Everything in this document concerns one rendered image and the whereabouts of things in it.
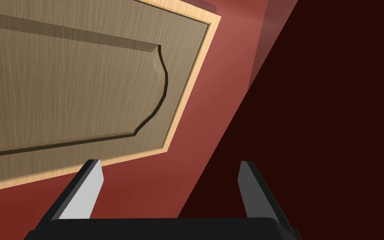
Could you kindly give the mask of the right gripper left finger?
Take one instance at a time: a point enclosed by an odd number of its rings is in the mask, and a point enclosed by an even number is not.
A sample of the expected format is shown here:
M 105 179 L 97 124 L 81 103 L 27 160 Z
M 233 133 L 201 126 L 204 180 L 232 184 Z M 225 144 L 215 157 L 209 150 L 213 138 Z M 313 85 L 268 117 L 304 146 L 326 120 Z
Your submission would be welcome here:
M 90 218 L 103 182 L 101 161 L 88 160 L 45 213 L 44 222 Z

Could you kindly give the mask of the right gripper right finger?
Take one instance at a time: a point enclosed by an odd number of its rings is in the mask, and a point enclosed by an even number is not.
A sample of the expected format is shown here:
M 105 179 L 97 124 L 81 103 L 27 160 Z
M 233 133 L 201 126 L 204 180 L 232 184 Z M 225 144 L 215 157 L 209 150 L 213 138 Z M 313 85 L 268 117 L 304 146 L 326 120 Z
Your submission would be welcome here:
M 289 224 L 253 162 L 241 161 L 237 183 L 247 217 L 273 218 L 280 224 Z

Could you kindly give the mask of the brown wooden panelled door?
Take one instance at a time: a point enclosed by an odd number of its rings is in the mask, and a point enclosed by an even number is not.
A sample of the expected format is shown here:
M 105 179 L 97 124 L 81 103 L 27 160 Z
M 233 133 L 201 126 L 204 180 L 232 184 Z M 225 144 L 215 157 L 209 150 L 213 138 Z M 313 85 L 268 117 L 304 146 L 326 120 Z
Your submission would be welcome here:
M 0 181 L 161 148 L 206 30 L 135 0 L 0 0 Z

